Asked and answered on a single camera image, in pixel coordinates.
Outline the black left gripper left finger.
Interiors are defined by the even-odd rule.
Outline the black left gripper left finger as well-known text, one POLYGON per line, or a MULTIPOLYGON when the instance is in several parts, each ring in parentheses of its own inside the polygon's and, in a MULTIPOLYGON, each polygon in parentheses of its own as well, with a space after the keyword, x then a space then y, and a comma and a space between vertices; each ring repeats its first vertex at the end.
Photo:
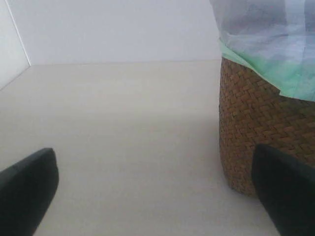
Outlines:
POLYGON ((32 236, 59 185, 52 148, 43 148, 0 173, 0 234, 32 236))

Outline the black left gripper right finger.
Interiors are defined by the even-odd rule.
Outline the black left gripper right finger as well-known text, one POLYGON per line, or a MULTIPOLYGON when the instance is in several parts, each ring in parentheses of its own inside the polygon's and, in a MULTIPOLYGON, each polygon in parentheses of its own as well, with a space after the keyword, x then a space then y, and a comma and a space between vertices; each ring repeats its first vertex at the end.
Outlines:
POLYGON ((252 156, 256 194, 282 236, 315 234, 315 170, 278 149, 258 144, 252 156))

